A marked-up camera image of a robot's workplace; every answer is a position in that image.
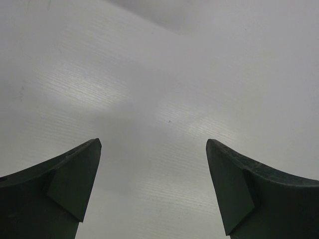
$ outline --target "white surface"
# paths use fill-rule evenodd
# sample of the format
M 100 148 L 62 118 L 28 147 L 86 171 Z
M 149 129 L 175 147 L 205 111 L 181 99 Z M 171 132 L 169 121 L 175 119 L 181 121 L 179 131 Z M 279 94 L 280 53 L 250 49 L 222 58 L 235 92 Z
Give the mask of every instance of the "white surface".
M 0 176 L 99 137 L 77 239 L 225 238 L 208 138 L 319 179 L 318 22 L 318 0 L 2 0 Z

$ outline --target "dark green plastic piece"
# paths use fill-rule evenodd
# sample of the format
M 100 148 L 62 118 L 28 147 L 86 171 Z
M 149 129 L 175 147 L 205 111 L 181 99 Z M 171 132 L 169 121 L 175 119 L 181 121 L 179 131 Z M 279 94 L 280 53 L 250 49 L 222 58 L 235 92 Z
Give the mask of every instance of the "dark green plastic piece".
M 210 139 L 211 178 L 231 239 L 319 239 L 319 181 L 291 175 Z
M 0 239 L 74 239 L 101 156 L 99 139 L 0 178 Z

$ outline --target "textured white panel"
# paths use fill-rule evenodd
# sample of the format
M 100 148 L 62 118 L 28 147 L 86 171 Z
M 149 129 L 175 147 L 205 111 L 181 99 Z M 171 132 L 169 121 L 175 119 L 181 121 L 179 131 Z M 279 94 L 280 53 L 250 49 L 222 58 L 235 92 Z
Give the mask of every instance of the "textured white panel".
M 1 0 L 0 176 L 103 145 L 77 239 L 225 238 L 208 138 L 319 179 L 318 0 Z

